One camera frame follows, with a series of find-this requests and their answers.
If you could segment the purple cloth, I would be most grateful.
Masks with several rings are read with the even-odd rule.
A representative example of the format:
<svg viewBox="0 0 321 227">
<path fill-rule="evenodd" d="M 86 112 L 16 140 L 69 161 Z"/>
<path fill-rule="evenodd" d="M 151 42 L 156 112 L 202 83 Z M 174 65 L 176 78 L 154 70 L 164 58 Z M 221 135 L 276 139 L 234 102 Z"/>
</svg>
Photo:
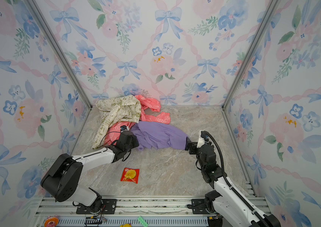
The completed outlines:
<svg viewBox="0 0 321 227">
<path fill-rule="evenodd" d="M 138 150 L 173 148 L 184 150 L 187 143 L 187 134 L 181 129 L 157 122 L 140 121 L 131 128 L 137 137 Z"/>
</svg>

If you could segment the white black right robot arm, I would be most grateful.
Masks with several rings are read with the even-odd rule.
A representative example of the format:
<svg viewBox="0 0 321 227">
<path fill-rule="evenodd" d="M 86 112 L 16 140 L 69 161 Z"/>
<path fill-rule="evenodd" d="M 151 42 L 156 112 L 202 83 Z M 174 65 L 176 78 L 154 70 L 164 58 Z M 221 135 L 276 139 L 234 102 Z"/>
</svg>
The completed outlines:
<svg viewBox="0 0 321 227">
<path fill-rule="evenodd" d="M 213 137 L 198 142 L 186 138 L 185 150 L 196 156 L 196 167 L 203 179 L 213 190 L 205 194 L 198 205 L 190 204 L 189 209 L 218 214 L 233 227 L 280 227 L 279 220 L 267 215 L 242 194 L 225 172 L 221 149 Z"/>
</svg>

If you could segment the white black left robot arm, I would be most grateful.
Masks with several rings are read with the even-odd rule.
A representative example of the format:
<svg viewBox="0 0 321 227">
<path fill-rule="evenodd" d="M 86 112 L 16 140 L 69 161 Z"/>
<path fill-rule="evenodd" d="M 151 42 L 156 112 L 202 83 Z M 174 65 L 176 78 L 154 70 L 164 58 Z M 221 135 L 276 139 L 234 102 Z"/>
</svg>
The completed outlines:
<svg viewBox="0 0 321 227">
<path fill-rule="evenodd" d="M 138 146 L 136 136 L 125 130 L 120 133 L 118 140 L 94 152 L 79 156 L 62 154 L 42 178 L 40 186 L 58 202 L 72 201 L 97 213 L 103 208 L 102 196 L 91 188 L 80 186 L 81 176 L 101 165 L 124 160 L 124 156 Z"/>
</svg>

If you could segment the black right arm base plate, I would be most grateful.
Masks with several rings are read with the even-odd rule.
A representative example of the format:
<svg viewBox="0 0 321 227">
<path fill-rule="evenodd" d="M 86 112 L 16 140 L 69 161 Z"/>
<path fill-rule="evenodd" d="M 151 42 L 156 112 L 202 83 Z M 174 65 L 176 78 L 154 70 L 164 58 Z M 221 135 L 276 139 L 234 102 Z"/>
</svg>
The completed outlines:
<svg viewBox="0 0 321 227">
<path fill-rule="evenodd" d="M 212 201 L 207 198 L 192 199 L 187 208 L 191 209 L 193 214 L 215 214 Z"/>
</svg>

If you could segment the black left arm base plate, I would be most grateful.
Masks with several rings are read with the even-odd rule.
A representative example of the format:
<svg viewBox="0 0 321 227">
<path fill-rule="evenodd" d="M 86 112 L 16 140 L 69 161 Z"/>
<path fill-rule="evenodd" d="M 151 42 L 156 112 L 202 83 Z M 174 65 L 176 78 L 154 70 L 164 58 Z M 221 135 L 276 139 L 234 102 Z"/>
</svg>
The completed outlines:
<svg viewBox="0 0 321 227">
<path fill-rule="evenodd" d="M 81 203 L 76 205 L 76 214 L 81 215 L 100 215 L 100 214 L 115 214 L 117 207 L 117 199 L 97 199 L 92 205 L 85 206 Z"/>
</svg>

